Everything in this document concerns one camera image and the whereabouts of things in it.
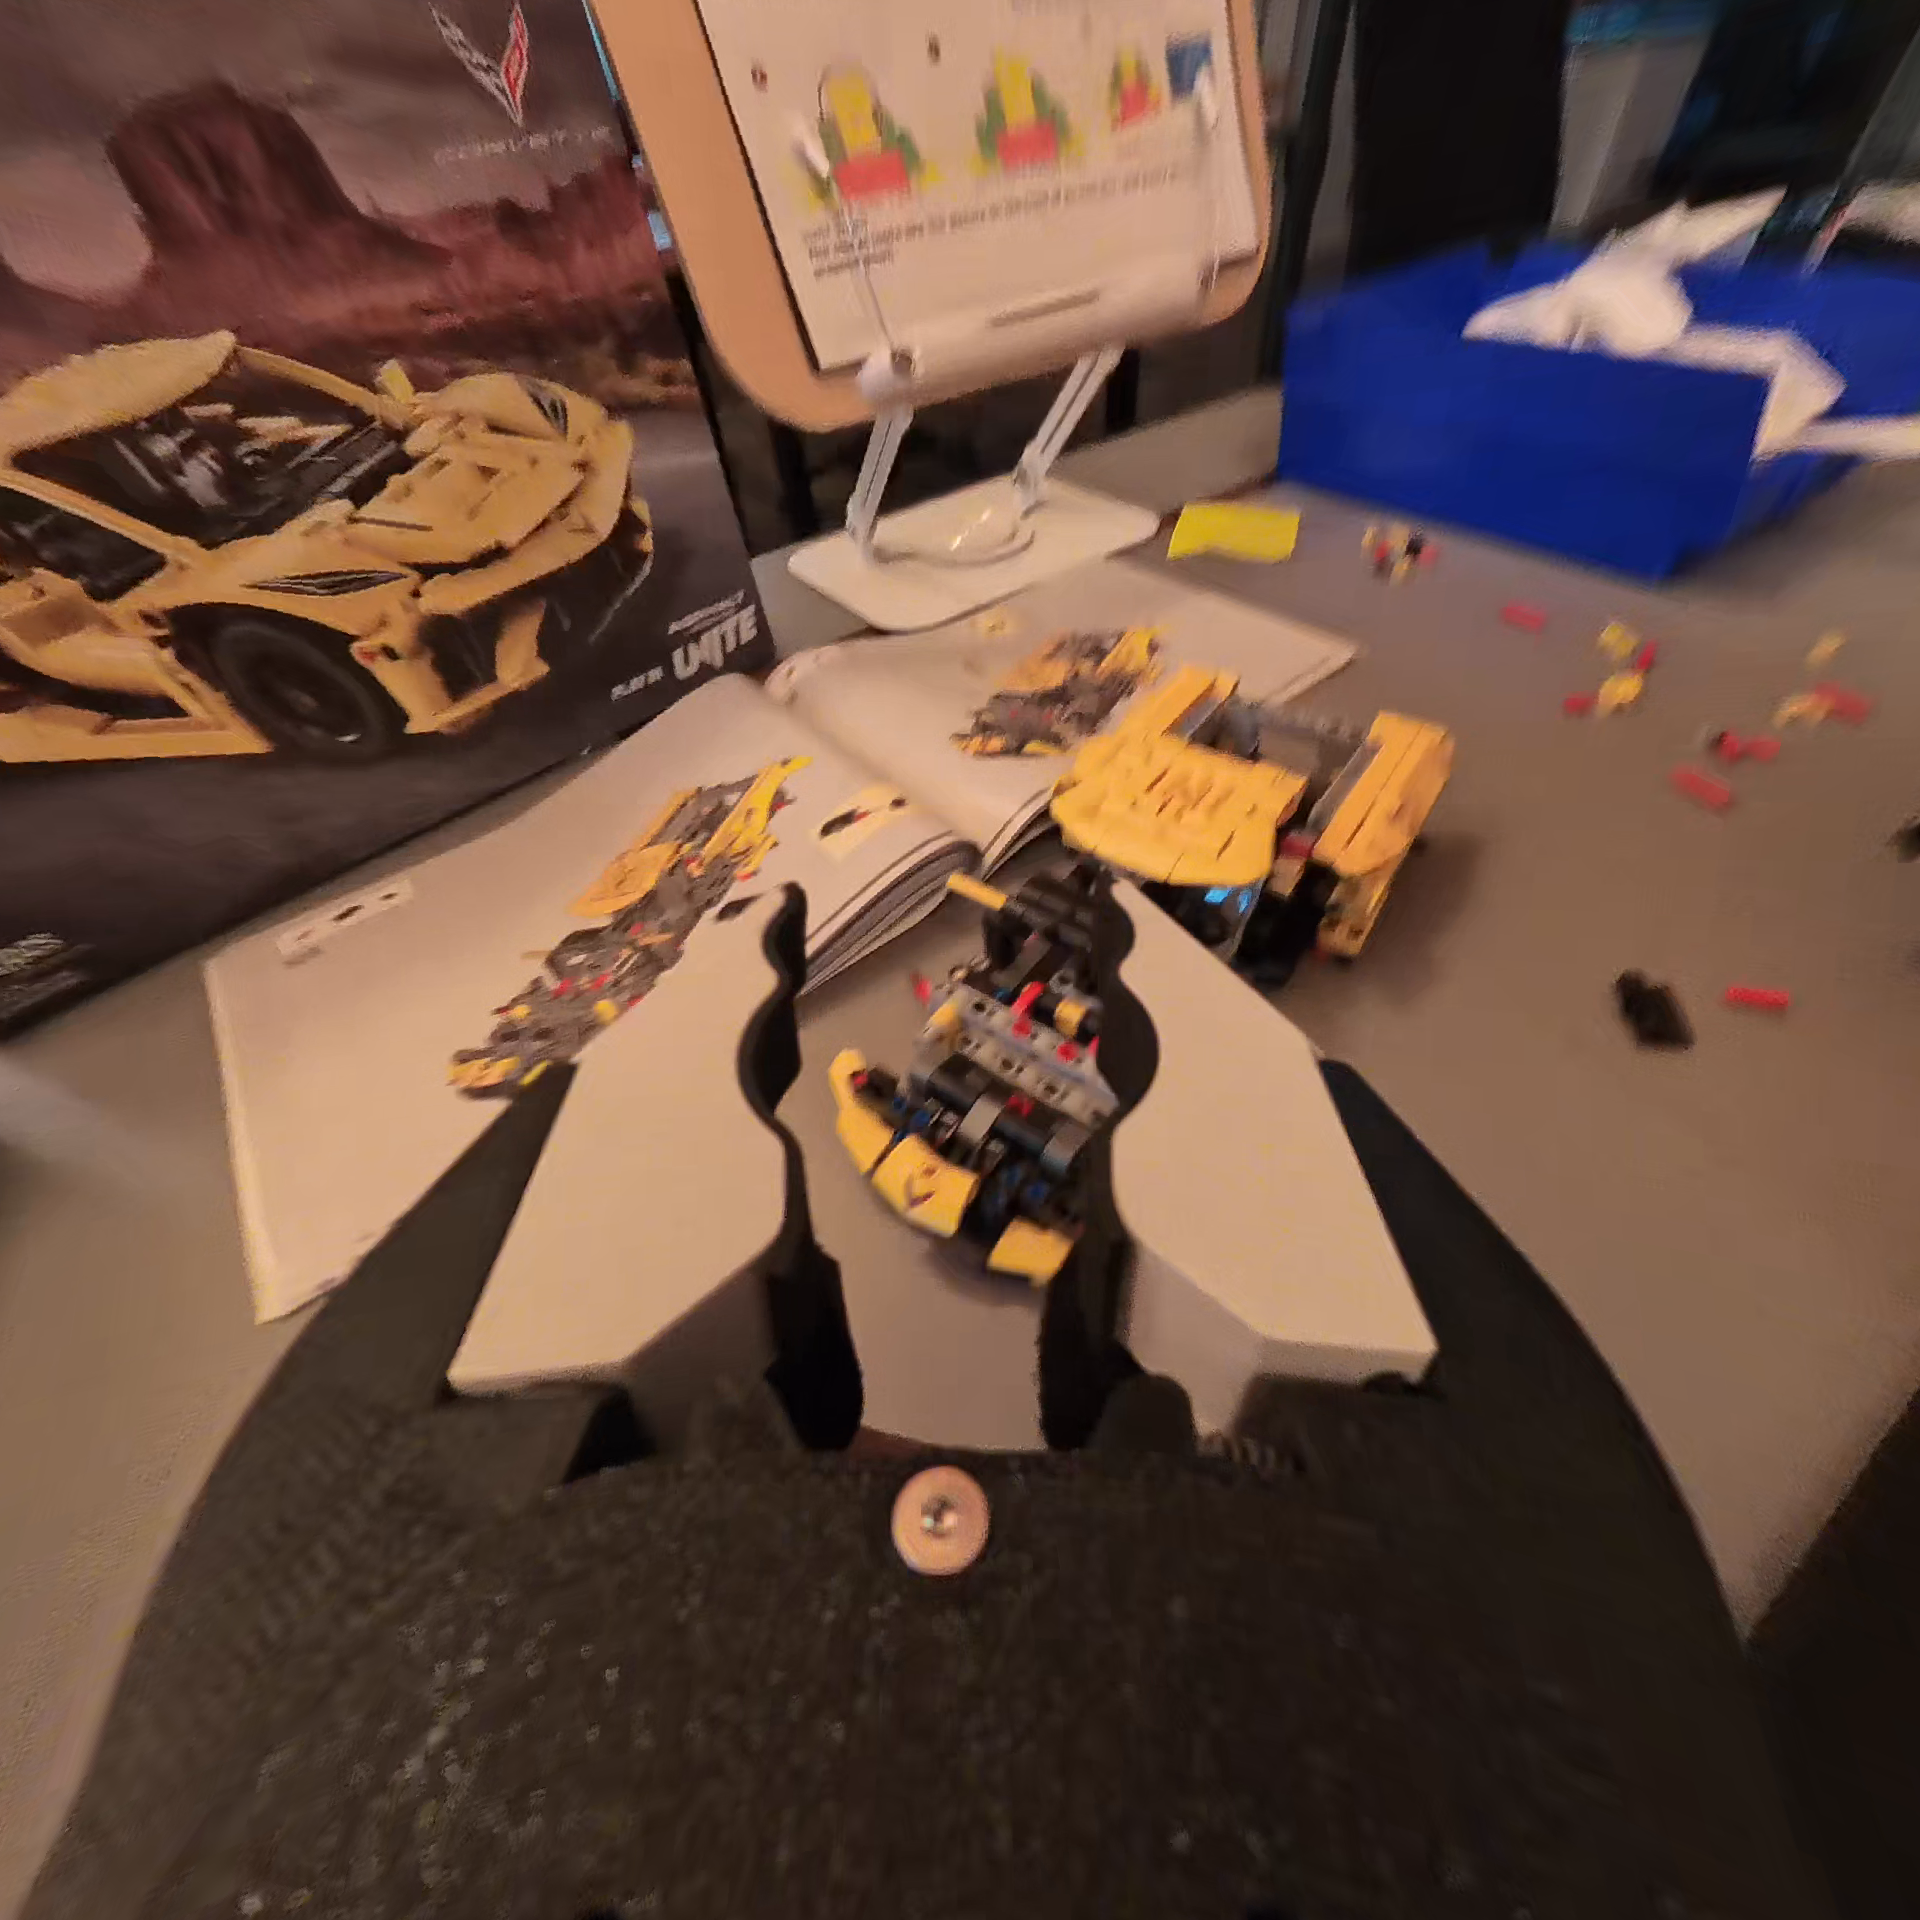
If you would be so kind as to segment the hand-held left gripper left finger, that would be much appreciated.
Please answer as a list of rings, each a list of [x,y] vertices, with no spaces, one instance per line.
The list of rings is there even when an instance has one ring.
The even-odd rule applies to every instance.
[[[659,1448],[727,1387],[762,1385],[801,1448],[835,1451],[861,1427],[861,1373],[779,1119],[807,901],[779,883],[694,933],[570,1068],[448,1384],[613,1387]]]

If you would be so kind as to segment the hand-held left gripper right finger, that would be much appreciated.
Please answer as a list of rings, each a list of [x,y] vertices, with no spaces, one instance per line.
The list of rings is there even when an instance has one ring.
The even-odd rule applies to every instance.
[[[1282,1384],[1422,1385],[1435,1330],[1305,1034],[1125,881],[1095,889],[1093,984],[1115,1109],[1047,1285],[1047,1448],[1083,1448],[1134,1377],[1205,1433]]]

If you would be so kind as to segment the yellow toy brick car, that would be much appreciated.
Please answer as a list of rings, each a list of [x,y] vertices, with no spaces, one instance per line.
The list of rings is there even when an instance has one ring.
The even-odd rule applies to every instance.
[[[1422,847],[1455,759],[1401,711],[1365,727],[1241,692],[1184,666],[1090,737],[1047,817],[1072,864],[1000,892],[952,875],[979,946],[921,981],[909,1066],[832,1058],[833,1131],[878,1200],[993,1275],[1054,1283],[1086,1229],[1088,1141],[1118,1113],[1098,1063],[1095,907],[1126,881],[1262,987],[1305,953],[1351,962]]]

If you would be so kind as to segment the grey desk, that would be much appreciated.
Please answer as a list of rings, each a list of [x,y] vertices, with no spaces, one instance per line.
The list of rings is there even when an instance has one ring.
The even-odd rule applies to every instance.
[[[1286,491],[1288,562],[1144,562],[1354,640],[1376,514]],[[1887,625],[1914,812],[1914,464],[1872,464],[1669,587],[1767,577]],[[1408,866],[1351,971],[1282,1010],[1354,1066],[1594,1337],[1752,1624],[1914,1385],[1914,864],[1805,1026],[1632,1043],[1607,1000],[1498,984],[1458,861]],[[296,1322],[255,1328],[201,955],[3,1045],[3,1689],[117,1664],[153,1573]]]

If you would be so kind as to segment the open instruction booklet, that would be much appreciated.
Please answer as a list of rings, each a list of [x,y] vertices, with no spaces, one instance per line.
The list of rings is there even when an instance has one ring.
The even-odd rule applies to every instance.
[[[1069,757],[1179,666],[1288,701],[1357,644],[1118,570],[689,691],[518,818],[206,968],[255,1320],[343,1283],[494,1112],[624,1021],[728,1026],[785,887],[807,986],[1050,835]]]

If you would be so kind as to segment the scattered small brick pieces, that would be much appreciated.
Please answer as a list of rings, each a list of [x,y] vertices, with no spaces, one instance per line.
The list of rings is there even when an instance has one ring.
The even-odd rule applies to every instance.
[[[1365,666],[1445,723],[1455,768],[1414,860],[1458,861],[1462,930],[1498,984],[1664,996],[1695,1045],[1805,1026],[1903,817],[1887,625],[1744,567],[1634,587],[1440,536],[1359,601]]]

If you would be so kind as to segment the yellow paper note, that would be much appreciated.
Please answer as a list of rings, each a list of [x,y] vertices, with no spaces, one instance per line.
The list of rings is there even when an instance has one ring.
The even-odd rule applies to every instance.
[[[1303,512],[1258,500],[1186,503],[1168,532],[1168,561],[1233,561],[1282,564],[1293,559]]]

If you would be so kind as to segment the blue storage bin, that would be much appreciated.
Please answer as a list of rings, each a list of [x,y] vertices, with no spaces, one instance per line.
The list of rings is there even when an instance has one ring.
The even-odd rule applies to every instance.
[[[1485,305],[1594,251],[1467,248],[1298,303],[1278,475],[1649,583],[1800,511],[1863,460],[1750,464],[1761,385],[1599,352],[1465,341]],[[1679,271],[1695,315],[1791,330],[1841,378],[1839,417],[1914,417],[1912,268]]]

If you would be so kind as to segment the toy car set box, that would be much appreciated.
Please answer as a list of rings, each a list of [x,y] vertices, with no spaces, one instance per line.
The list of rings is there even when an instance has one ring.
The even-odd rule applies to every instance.
[[[775,658],[587,5],[2,5],[3,1037]]]

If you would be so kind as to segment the crumpled white paper bags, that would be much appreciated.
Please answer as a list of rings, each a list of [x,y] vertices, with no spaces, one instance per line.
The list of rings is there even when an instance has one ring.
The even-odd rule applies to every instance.
[[[1786,328],[1714,325],[1695,315],[1679,271],[1752,242],[1784,202],[1783,188],[1707,207],[1670,207],[1613,231],[1563,280],[1477,311],[1465,341],[1552,352],[1599,352],[1754,378],[1763,403],[1750,464],[1824,452],[1874,464],[1918,457],[1914,417],[1839,417],[1839,373]]]

